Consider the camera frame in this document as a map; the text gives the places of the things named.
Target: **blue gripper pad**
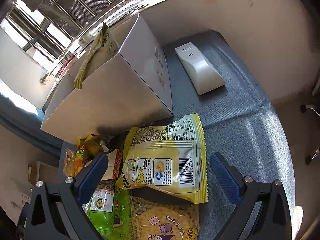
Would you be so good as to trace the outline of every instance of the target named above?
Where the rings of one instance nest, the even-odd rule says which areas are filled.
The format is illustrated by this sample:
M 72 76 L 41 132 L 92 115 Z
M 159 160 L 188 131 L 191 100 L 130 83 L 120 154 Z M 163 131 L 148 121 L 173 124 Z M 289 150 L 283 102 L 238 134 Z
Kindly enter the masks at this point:
M 90 165 L 84 167 L 76 176 L 76 181 L 78 176 L 79 179 L 82 179 L 82 182 L 77 186 L 76 200 L 79 205 L 87 204 L 90 201 L 90 198 L 108 168 L 108 163 L 108 156 L 106 154 L 96 156 Z
M 210 168 L 229 202 L 238 205 L 241 202 L 240 186 L 215 153 L 210 156 Z

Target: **chair leg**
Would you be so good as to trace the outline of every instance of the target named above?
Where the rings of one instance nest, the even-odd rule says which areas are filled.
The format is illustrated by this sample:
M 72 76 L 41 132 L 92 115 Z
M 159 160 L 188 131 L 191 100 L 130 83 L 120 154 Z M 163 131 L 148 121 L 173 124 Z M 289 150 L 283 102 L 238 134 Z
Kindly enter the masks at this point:
M 313 155 L 309 155 L 307 158 L 306 158 L 306 165 L 310 164 L 311 161 L 316 158 L 317 156 L 320 155 L 320 147 L 318 147 L 318 149 L 315 151 L 315 153 Z
M 308 109 L 314 111 L 318 116 L 320 116 L 320 113 L 318 112 L 316 106 L 314 106 L 314 105 L 301 105 L 300 106 L 301 113 L 305 113 Z

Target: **metal screw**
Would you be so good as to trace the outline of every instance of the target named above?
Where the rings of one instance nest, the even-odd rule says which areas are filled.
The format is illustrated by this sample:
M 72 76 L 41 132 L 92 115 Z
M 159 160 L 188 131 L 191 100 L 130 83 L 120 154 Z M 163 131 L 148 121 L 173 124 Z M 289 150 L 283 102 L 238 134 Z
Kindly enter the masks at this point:
M 245 182 L 248 182 L 248 183 L 253 182 L 253 178 L 251 178 L 250 176 L 245 176 L 244 180 L 245 180 Z
M 277 186 L 281 186 L 281 185 L 282 185 L 282 182 L 281 182 L 281 180 L 276 179 L 276 180 L 275 180 L 275 184 L 276 184 Z
M 65 179 L 65 182 L 66 182 L 66 183 L 71 183 L 71 182 L 73 182 L 73 177 L 67 177 L 67 178 Z
M 42 180 L 39 180 L 36 184 L 37 187 L 41 187 L 43 185 L 43 181 Z

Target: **floor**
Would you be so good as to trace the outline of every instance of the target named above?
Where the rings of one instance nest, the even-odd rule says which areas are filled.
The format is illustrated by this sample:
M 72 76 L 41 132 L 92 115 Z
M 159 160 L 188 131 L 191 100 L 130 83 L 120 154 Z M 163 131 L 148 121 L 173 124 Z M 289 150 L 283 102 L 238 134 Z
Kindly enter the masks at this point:
M 320 145 L 320 118 L 312 111 L 302 114 L 301 104 L 320 102 L 309 94 L 300 94 L 275 106 L 291 152 L 296 188 L 296 206 L 303 209 L 303 219 L 296 239 L 300 239 L 320 214 L 320 157 L 305 164 L 305 157 Z

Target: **gray table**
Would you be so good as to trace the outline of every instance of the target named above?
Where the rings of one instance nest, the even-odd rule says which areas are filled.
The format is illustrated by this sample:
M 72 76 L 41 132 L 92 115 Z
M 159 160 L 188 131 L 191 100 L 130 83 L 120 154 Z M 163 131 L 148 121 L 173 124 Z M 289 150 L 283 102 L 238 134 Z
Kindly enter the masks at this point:
M 174 49 L 192 42 L 215 66 L 224 87 L 199 96 Z M 229 164 L 256 181 L 271 183 L 280 179 L 284 185 L 291 217 L 295 202 L 294 174 L 290 151 L 278 116 L 267 95 L 250 71 L 232 51 L 220 33 L 208 31 L 167 45 L 165 56 L 169 69 L 174 117 L 157 122 L 167 125 L 186 114 L 198 113 L 204 127 L 207 162 L 219 151 Z M 63 144 L 64 153 L 67 143 Z M 61 155 L 59 176 L 63 178 Z M 230 204 L 215 176 L 208 171 L 209 202 L 199 205 L 198 240 L 212 240 L 226 223 L 235 205 Z M 185 204 L 185 200 L 145 187 L 132 191 L 158 203 Z M 246 238 L 258 214 L 256 205 L 240 239 Z

